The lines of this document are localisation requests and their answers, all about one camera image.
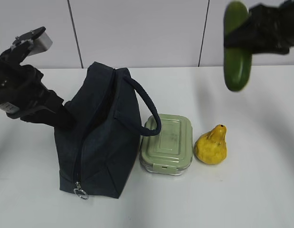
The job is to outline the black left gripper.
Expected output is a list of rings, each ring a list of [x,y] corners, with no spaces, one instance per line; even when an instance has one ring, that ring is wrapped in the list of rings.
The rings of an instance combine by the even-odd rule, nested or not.
[[[41,82],[43,74],[31,65],[0,60],[0,109],[11,119],[72,129],[74,117],[60,106],[60,97]]]

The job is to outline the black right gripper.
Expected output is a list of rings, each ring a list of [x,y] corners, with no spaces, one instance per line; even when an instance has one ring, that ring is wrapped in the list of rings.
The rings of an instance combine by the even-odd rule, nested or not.
[[[224,47],[252,54],[287,55],[294,48],[294,0],[279,6],[263,3],[249,8],[244,20],[224,17]]]

